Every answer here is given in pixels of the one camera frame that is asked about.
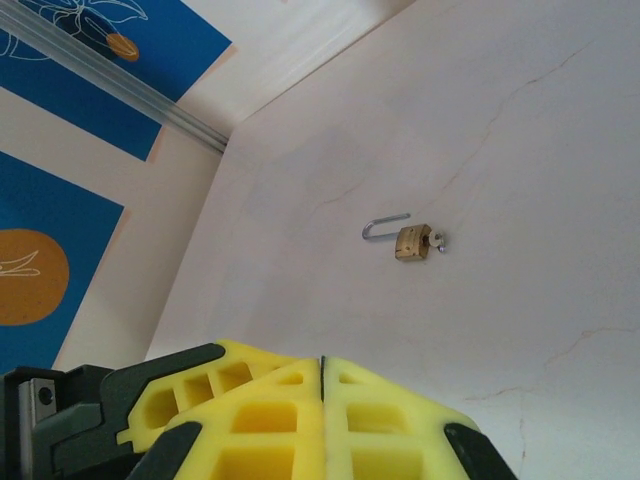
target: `brass padlock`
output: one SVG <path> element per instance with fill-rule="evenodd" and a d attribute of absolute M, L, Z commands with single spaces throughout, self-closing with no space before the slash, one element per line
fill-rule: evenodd
<path fill-rule="evenodd" d="M 444 253 L 444 236 L 435 232 L 429 225 L 413 225 L 404 227 L 398 233 L 386 233 L 382 235 L 371 235 L 371 229 L 381 223 L 395 222 L 411 217 L 409 213 L 393 215 L 391 217 L 378 218 L 367 223 L 362 230 L 362 238 L 368 241 L 396 240 L 396 258 L 402 262 L 424 260 L 429 253 L 429 247 L 437 248 Z"/>
<path fill-rule="evenodd" d="M 430 233 L 431 227 L 426 223 L 401 229 L 396 239 L 396 258 L 401 262 L 427 258 Z"/>

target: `marble surface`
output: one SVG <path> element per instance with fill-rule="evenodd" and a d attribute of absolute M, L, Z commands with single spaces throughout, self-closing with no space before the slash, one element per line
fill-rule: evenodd
<path fill-rule="evenodd" d="M 640 475 L 640 2 L 418 0 L 243 123 L 154 337 L 339 355 L 520 479 Z M 411 212 L 448 253 L 395 260 Z"/>

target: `yellow foam block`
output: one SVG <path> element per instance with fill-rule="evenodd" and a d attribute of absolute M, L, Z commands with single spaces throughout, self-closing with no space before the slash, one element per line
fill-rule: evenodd
<path fill-rule="evenodd" d="M 299 360 L 177 415 L 202 425 L 175 480 L 324 480 L 321 378 Z"/>
<path fill-rule="evenodd" d="M 340 358 L 324 365 L 327 479 L 468 480 L 444 433 L 455 410 Z"/>
<path fill-rule="evenodd" d="M 149 382 L 129 413 L 129 428 L 117 434 L 118 444 L 132 442 L 136 453 L 146 452 L 179 413 L 298 360 L 230 340 L 218 344 L 223 357 Z"/>

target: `orange circle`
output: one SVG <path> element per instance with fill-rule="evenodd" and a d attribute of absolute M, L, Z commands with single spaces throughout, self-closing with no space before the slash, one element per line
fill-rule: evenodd
<path fill-rule="evenodd" d="M 62 247 L 34 230 L 0 230 L 0 325 L 42 320 L 62 302 L 69 262 Z"/>
<path fill-rule="evenodd" d="M 124 35 L 110 33 L 107 35 L 107 44 L 113 53 L 128 62 L 135 62 L 140 58 L 138 46 Z"/>

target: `poster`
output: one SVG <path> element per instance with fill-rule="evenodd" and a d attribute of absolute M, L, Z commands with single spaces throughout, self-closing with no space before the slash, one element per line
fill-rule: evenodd
<path fill-rule="evenodd" d="M 180 0 L 20 0 L 172 101 L 231 44 Z M 160 125 L 0 30 L 0 86 L 146 160 Z"/>
<path fill-rule="evenodd" d="M 0 152 L 0 374 L 50 368 L 123 207 Z"/>

